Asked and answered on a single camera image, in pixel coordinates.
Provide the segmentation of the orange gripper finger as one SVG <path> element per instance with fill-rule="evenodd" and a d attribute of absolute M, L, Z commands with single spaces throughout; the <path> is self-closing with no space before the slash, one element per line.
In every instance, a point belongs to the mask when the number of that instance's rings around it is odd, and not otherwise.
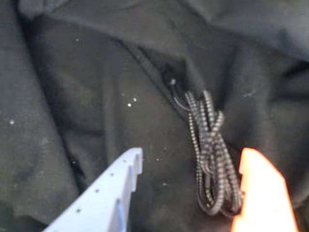
<path fill-rule="evenodd" d="M 232 222 L 233 232 L 297 232 L 286 181 L 259 151 L 244 148 L 240 158 L 241 212 Z"/>

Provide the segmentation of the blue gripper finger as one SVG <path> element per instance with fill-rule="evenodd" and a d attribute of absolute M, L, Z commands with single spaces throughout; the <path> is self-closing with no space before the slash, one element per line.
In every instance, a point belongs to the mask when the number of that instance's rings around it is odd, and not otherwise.
<path fill-rule="evenodd" d="M 46 232 L 125 232 L 143 151 L 130 148 L 120 155 L 60 216 Z"/>

